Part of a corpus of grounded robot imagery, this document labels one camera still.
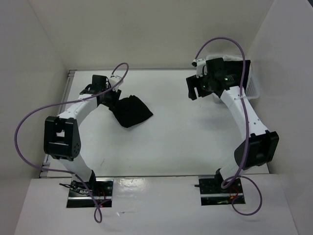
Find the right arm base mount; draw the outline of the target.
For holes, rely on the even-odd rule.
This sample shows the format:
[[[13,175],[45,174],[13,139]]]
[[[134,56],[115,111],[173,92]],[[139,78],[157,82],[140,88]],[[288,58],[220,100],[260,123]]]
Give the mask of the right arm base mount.
[[[218,181],[211,175],[200,176],[198,181],[194,187],[200,190],[202,206],[231,205],[233,199],[235,199],[234,204],[246,203],[240,179],[236,179],[227,189],[222,189]]]

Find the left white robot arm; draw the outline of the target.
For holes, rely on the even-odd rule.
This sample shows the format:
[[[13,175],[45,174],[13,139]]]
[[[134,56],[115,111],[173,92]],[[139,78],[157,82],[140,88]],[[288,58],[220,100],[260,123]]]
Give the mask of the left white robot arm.
[[[96,193],[100,184],[83,160],[79,126],[99,105],[114,107],[121,95],[119,86],[123,79],[93,75],[92,81],[79,94],[78,102],[72,104],[58,116],[49,116],[45,120],[44,152],[58,160],[73,176],[70,187],[81,190],[85,195]]]

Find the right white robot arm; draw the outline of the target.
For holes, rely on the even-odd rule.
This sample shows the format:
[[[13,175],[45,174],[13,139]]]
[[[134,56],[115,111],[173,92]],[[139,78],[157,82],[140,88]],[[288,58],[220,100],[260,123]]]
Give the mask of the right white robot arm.
[[[188,97],[195,100],[212,94],[219,98],[232,114],[243,139],[234,151],[234,159],[215,174],[215,189],[226,192],[240,175],[272,161],[279,136],[261,122],[246,95],[249,60],[222,56],[195,59],[192,65],[196,74],[186,78]]]

